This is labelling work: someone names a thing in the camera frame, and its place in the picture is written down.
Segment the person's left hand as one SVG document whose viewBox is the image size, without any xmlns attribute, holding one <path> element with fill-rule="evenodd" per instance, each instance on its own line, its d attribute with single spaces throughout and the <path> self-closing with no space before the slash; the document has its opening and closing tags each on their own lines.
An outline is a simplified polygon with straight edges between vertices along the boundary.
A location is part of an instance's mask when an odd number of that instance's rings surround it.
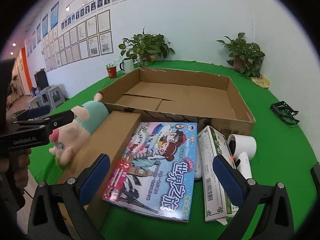
<svg viewBox="0 0 320 240">
<path fill-rule="evenodd" d="M 29 155 L 31 148 L 12 152 L 9 158 L 1 159 L 1 172 L 7 172 L 9 166 L 12 166 L 14 172 L 15 185 L 23 189 L 28 184 L 28 166 L 30 165 Z"/>
</svg>

